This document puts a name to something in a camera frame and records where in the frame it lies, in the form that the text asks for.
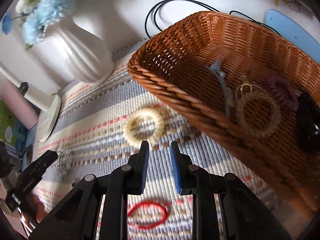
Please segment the person left hand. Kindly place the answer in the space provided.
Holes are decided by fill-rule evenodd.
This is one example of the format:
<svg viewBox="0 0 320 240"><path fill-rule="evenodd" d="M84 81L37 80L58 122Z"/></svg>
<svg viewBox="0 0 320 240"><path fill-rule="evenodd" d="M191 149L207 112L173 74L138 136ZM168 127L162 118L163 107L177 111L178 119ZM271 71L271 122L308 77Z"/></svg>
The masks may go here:
<svg viewBox="0 0 320 240"><path fill-rule="evenodd" d="M35 210L36 210L36 220L38 223L40 223L44 217L46 217L47 213L44 210L44 204L40 201L40 199L38 198L38 196L32 194L31 195L33 198L33 202L36 206ZM20 220L23 224L23 226L26 228L26 230L28 232L32 232L33 231L33 227L29 222L28 216L25 213L21 213L20 214Z"/></svg>

